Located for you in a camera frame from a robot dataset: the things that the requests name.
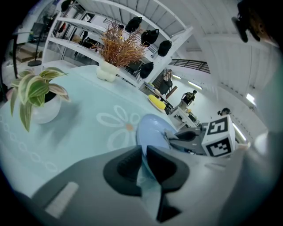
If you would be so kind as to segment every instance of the flower pattern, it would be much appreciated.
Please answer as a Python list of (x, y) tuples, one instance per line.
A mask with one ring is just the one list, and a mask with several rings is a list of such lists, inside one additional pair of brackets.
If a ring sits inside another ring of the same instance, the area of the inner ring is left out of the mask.
[[(107, 141), (107, 148), (110, 151), (128, 147), (130, 139), (132, 139), (133, 145), (136, 145), (136, 130), (141, 117), (137, 113), (131, 113), (130, 117), (126, 111), (119, 105), (114, 106), (114, 111), (117, 115), (113, 116), (109, 113), (98, 113), (96, 119), (102, 125), (112, 128), (119, 128), (112, 133)], [(123, 136), (121, 143), (115, 146), (115, 140)]]

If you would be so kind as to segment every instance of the potted plant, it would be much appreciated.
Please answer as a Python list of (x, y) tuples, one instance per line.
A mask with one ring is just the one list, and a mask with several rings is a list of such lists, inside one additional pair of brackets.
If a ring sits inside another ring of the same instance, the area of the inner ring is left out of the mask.
[(121, 34), (120, 25), (112, 21), (101, 37), (103, 46), (93, 45), (104, 59), (97, 69), (97, 77), (108, 82), (113, 82), (118, 73), (118, 68), (128, 66), (130, 62), (137, 62), (144, 56), (144, 46), (139, 45), (138, 34), (141, 29), (129, 34), (124, 39)]
[(59, 113), (61, 98), (69, 100), (67, 91), (50, 81), (65, 75), (58, 68), (46, 68), (39, 75), (32, 70), (18, 74), (18, 79), (11, 83), (14, 87), (10, 107), (13, 116), (16, 98), (19, 97), (19, 116), (27, 131), (30, 130), (31, 115), (35, 122), (46, 123), (53, 120)]

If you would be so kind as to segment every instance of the ceiling light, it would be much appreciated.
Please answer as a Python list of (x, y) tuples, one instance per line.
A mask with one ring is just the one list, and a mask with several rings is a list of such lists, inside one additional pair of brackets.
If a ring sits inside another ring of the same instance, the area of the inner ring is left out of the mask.
[(250, 101), (253, 105), (256, 105), (255, 98), (251, 94), (247, 94), (247, 100)]
[(181, 79), (181, 77), (173, 75), (173, 77), (175, 77), (176, 79)]
[(198, 86), (198, 85), (196, 85), (196, 84), (194, 84), (194, 83), (191, 83), (190, 81), (188, 81), (189, 82), (189, 84), (191, 84), (192, 86), (195, 86), (195, 87), (197, 87), (197, 88), (199, 88), (199, 89), (203, 89), (202, 87), (200, 87), (200, 86)]
[(234, 128), (237, 130), (237, 132), (241, 135), (241, 137), (246, 141), (247, 139), (245, 138), (244, 134), (239, 130), (239, 128), (233, 123)]

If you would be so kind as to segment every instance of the white vase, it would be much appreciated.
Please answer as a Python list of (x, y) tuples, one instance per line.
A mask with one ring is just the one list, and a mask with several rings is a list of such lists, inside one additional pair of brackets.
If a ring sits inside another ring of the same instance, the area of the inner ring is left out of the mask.
[(103, 61), (96, 70), (97, 77), (101, 80), (113, 82), (118, 74), (118, 68), (110, 63)]
[(53, 99), (44, 104), (43, 107), (32, 108), (31, 120), (38, 124), (52, 121), (59, 113), (61, 108), (61, 98), (56, 95)]

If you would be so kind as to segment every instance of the light blue tablecloth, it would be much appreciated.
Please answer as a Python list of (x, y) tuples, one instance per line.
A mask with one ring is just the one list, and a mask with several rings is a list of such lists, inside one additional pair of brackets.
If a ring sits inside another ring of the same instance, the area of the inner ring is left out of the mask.
[(136, 145), (136, 129), (148, 113), (169, 121), (147, 96), (117, 78), (99, 80), (97, 66), (73, 68), (54, 79), (69, 93), (56, 118), (46, 124), (31, 123), (28, 133), (14, 116), (10, 102), (0, 109), (0, 160), (11, 185), (31, 196), (42, 184), (73, 163), (91, 156)]

